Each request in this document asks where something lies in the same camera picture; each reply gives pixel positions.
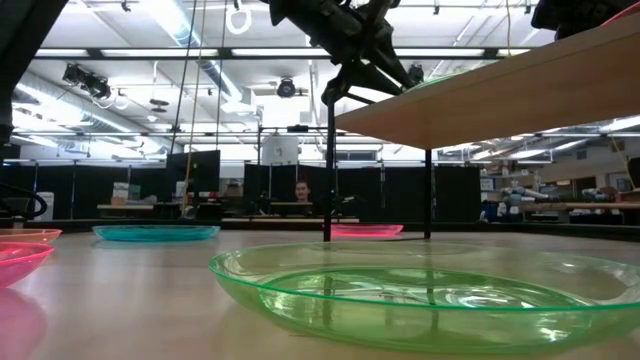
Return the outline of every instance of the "ceiling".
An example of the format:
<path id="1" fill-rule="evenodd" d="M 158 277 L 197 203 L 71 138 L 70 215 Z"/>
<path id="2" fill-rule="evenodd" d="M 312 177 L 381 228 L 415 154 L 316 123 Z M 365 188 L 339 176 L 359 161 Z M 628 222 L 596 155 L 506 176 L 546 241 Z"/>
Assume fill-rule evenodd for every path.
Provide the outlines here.
<path id="1" fill-rule="evenodd" d="M 287 20 L 273 27 L 268 6 L 257 0 L 241 2 L 241 13 L 235 12 L 231 1 L 219 0 L 206 1 L 206 8 L 204 0 L 185 0 L 184 2 L 181 0 L 129 0 L 127 4 L 131 9 L 130 12 L 123 11 L 120 1 L 70 0 L 42 48 L 177 48 L 179 43 L 175 40 L 175 36 L 170 35 L 166 25 L 167 21 L 180 18 L 175 11 L 176 8 L 171 7 L 175 4 L 182 8 L 182 19 L 186 19 L 188 23 L 195 5 L 194 33 L 206 47 L 308 46 L 304 33 Z M 553 41 L 552 32 L 531 27 L 532 14 L 526 13 L 525 0 L 511 0 L 509 11 L 505 8 L 506 2 L 501 0 L 440 0 L 439 4 L 437 15 L 434 14 L 433 1 L 403 0 L 399 8 L 390 10 L 386 19 L 394 27 L 394 46 L 507 48 L 508 46 L 537 47 Z M 493 61 L 495 60 L 405 59 L 402 63 L 406 68 L 412 64 L 420 64 L 425 72 L 425 78 L 434 80 L 442 76 L 469 71 Z M 115 96 L 106 101 L 92 101 L 86 92 L 77 87 L 69 89 L 69 84 L 62 80 L 67 64 L 78 64 L 88 72 L 108 78 L 112 92 L 116 94 L 120 91 L 128 98 L 126 108 L 115 106 L 118 104 L 118 102 L 114 104 Z M 104 109 L 107 112 L 104 113 L 105 117 L 114 116 L 120 124 L 125 124 L 123 126 L 133 131 L 165 132 L 178 119 L 183 131 L 189 131 L 191 122 L 194 121 L 196 123 L 194 131 L 232 133 L 217 138 L 219 144 L 229 149 L 225 154 L 225 148 L 221 147 L 223 159 L 243 156 L 248 159 L 255 158 L 257 153 L 253 144 L 257 142 L 255 132 L 260 118 L 263 126 L 286 126 L 301 122 L 312 126 L 325 124 L 326 111 L 323 106 L 320 106 L 319 95 L 326 82 L 339 70 L 329 60 L 232 59 L 219 60 L 217 64 L 224 76 L 238 89 L 243 90 L 245 97 L 242 102 L 251 104 L 249 110 L 227 104 L 224 94 L 219 93 L 212 78 L 200 70 L 196 61 L 163 59 L 156 63 L 150 59 L 35 59 L 28 71 L 31 75 L 53 84 L 58 89 L 54 95 L 60 97 L 60 100 L 65 101 L 77 96 L 84 100 L 82 104 L 86 104 L 83 105 L 85 111 L 99 107 L 106 108 Z M 296 87 L 303 89 L 303 96 L 295 96 L 292 99 L 277 97 L 275 87 L 283 77 L 292 78 Z M 182 99 L 180 98 L 181 84 L 184 84 Z M 313 92 L 313 97 L 309 96 L 310 90 Z M 373 100 L 388 97 L 366 89 L 359 89 L 359 91 L 359 94 Z M 120 98 L 118 101 L 120 104 L 127 103 L 126 98 Z M 165 107 L 166 113 L 157 114 L 150 111 L 154 107 L 149 103 L 152 98 L 169 103 Z M 315 112 L 312 111 L 313 105 L 315 105 Z M 337 104 L 336 112 L 339 114 L 359 106 L 362 105 L 345 99 Z M 256 115 L 258 108 L 262 111 L 260 115 Z M 157 117 L 157 120 L 150 121 L 149 115 Z M 50 117 L 52 121 L 56 121 L 55 115 Z M 243 131 L 252 134 L 246 136 L 233 134 Z M 169 147 L 169 138 L 156 138 L 156 145 Z M 23 143 L 23 140 L 14 140 L 17 143 Z M 189 141 L 191 140 L 187 136 L 177 138 L 178 145 L 188 144 Z M 496 139 L 476 144 L 477 146 L 471 151 L 478 153 L 489 148 L 508 147 L 511 153 L 520 149 L 523 144 L 530 146 L 541 141 L 539 138 Z M 194 149 L 210 149 L 215 147 L 212 145 L 213 142 L 215 142 L 214 138 L 196 136 L 193 139 L 193 143 L 196 144 Z M 318 139 L 301 140 L 301 142 L 303 147 L 317 148 L 322 145 L 322 136 L 318 136 Z M 366 146 L 376 149 L 384 143 L 377 139 L 351 136 L 340 137 L 338 144 L 339 147 L 344 148 L 348 148 L 348 144 L 367 144 Z M 467 156 L 473 158 L 473 153 L 469 152 L 470 149 L 468 147 L 465 149 L 468 152 Z M 415 156 L 424 158 L 423 154 L 411 152 L 408 147 L 402 147 L 400 152 L 406 152 L 407 158 Z"/>

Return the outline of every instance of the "plastic plate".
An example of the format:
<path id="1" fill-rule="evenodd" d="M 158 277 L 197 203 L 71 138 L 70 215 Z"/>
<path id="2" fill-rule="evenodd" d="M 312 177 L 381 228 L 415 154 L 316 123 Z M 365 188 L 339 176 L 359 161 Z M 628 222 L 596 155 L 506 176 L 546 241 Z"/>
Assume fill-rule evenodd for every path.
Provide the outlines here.
<path id="1" fill-rule="evenodd" d="M 112 241 L 192 241 L 206 240 L 220 231 L 218 226 L 123 225 L 94 226 L 93 231 Z"/>
<path id="2" fill-rule="evenodd" d="M 343 237 L 385 237 L 395 236 L 403 225 L 333 224 L 331 234 Z"/>
<path id="3" fill-rule="evenodd" d="M 530 249 L 307 243 L 236 250 L 209 267 L 281 326 L 395 350 L 557 350 L 640 325 L 639 267 Z"/>
<path id="4" fill-rule="evenodd" d="M 0 243 L 0 288 L 29 275 L 53 252 L 53 246 L 33 243 Z"/>
<path id="5" fill-rule="evenodd" d="M 57 229 L 0 229 L 0 242 L 30 242 L 49 244 L 62 230 Z"/>

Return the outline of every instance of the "pink plastic plate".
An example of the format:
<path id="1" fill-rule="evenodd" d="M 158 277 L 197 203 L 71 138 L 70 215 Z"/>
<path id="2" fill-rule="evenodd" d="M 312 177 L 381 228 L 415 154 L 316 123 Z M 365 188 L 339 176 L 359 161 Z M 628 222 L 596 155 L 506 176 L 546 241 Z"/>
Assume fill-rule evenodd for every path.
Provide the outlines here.
<path id="1" fill-rule="evenodd" d="M 58 229 L 0 229 L 0 242 L 49 244 L 61 233 Z"/>
<path id="2" fill-rule="evenodd" d="M 53 246 L 33 243 L 0 243 L 0 288 L 21 280 L 53 252 Z"/>
<path id="3" fill-rule="evenodd" d="M 403 225 L 333 224 L 333 236 L 384 237 L 395 236 L 402 231 Z"/>

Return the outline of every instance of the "security camera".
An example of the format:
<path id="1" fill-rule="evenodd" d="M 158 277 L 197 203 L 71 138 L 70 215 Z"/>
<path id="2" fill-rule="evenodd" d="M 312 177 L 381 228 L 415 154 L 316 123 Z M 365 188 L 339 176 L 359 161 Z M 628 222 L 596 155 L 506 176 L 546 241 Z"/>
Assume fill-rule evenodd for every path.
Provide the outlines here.
<path id="1" fill-rule="evenodd" d="M 276 93 L 281 98 L 293 97 L 296 94 L 296 86 L 293 84 L 293 79 L 283 78 L 280 81 L 280 85 L 278 85 L 278 90 L 276 91 Z"/>

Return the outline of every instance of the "metal frame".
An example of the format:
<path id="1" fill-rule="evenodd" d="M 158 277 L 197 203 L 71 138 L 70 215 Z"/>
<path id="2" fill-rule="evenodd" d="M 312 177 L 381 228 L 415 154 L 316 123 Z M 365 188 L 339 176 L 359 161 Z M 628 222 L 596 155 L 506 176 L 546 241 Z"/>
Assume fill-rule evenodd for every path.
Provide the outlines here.
<path id="1" fill-rule="evenodd" d="M 396 52 L 400 52 L 398 59 L 400 60 L 501 60 L 507 57 L 506 47 L 491 47 L 491 46 L 470 46 L 470 47 L 457 47 L 457 46 L 399 46 L 394 48 Z M 533 49 L 532 47 L 512 47 L 512 52 L 524 52 Z M 269 51 L 282 51 L 281 54 L 234 54 L 234 51 L 247 51 L 247 50 L 269 50 Z M 309 51 L 315 51 L 317 54 L 309 53 Z M 407 51 L 431 51 L 434 54 L 429 55 L 403 55 L 402 52 Z M 468 55 L 465 52 L 469 50 L 482 51 L 479 55 Z M 131 54 L 119 54 L 109 55 L 109 51 L 114 52 L 131 52 Z M 166 54 L 167 51 L 175 51 L 174 54 Z M 307 52 L 308 54 L 286 54 L 287 52 Z M 437 55 L 438 51 L 449 54 Z M 136 55 L 136 52 L 148 52 L 148 55 Z M 322 49 L 309 48 L 309 47 L 203 47 L 200 56 L 200 60 L 330 60 L 331 55 L 326 53 Z M 184 48 L 175 47 L 131 47 L 131 48 L 112 48 L 112 47 L 49 47 L 41 48 L 36 53 L 36 60 L 111 60 L 111 61 L 154 61 L 154 60 L 198 60 L 199 51 L 188 52 Z"/>

